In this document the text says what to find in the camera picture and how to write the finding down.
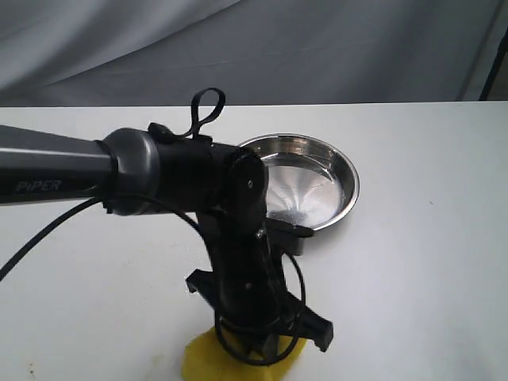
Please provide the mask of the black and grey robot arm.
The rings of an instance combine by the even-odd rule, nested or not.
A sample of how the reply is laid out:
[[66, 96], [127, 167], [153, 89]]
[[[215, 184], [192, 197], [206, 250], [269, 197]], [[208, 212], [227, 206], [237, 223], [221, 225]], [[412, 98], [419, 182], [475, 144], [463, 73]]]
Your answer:
[[187, 278], [228, 330], [274, 361], [279, 335], [310, 339], [322, 351], [333, 325], [287, 289], [285, 238], [312, 229], [270, 219], [268, 171], [253, 151], [208, 136], [178, 137], [163, 125], [118, 129], [102, 140], [1, 128], [4, 205], [81, 199], [121, 216], [195, 214], [211, 270]]

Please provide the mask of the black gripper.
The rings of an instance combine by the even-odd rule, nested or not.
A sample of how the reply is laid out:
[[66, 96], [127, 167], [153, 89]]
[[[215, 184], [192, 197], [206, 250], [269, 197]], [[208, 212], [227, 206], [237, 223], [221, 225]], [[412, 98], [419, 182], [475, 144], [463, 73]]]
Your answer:
[[189, 291], [212, 307], [221, 335], [231, 333], [239, 353], [281, 353], [281, 336], [309, 339], [324, 352], [333, 324], [313, 312], [305, 297], [289, 292], [282, 258], [295, 256], [271, 245], [265, 220], [247, 231], [242, 221], [198, 214], [212, 269], [193, 271], [186, 280]]

